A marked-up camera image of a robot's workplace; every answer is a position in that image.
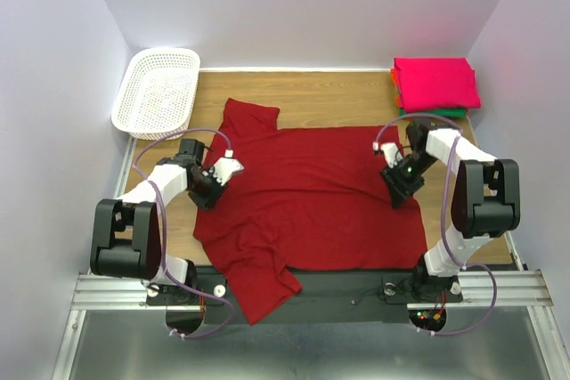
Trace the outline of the dark red t shirt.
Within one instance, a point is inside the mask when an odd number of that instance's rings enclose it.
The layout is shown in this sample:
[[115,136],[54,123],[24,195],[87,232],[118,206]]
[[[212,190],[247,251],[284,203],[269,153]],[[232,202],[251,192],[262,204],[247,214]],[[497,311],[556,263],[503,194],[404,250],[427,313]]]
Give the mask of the dark red t shirt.
[[410,269],[427,249],[417,201],[391,205],[376,128],[281,129],[279,114],[225,103],[207,162],[232,147],[244,169],[193,232],[250,324],[299,292],[294,270]]

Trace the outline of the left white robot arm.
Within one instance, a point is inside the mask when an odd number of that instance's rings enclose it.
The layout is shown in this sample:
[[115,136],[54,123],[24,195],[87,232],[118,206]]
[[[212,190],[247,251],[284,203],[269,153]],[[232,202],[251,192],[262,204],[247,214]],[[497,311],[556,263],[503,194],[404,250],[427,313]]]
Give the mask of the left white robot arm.
[[203,162],[207,146],[183,139],[178,152],[162,158],[148,178],[118,198],[104,198],[94,211],[91,272],[99,276],[139,279],[147,302],[194,303],[198,296],[195,264],[163,248],[160,227],[167,205],[187,193],[200,209],[211,209],[244,170],[227,150],[212,166]]

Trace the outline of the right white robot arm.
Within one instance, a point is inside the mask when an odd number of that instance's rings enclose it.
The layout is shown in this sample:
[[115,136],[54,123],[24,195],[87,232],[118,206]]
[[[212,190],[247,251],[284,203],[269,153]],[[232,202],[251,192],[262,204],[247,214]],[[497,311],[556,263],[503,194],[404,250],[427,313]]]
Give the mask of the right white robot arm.
[[520,224],[519,167],[512,159],[488,154],[452,124],[422,115],[406,127],[410,151],[394,142],[373,142],[386,161],[380,175],[391,205],[398,209],[421,189],[423,174],[437,161],[445,166],[440,240],[420,257],[411,274],[411,295],[458,295],[458,274],[471,256],[492,239]]

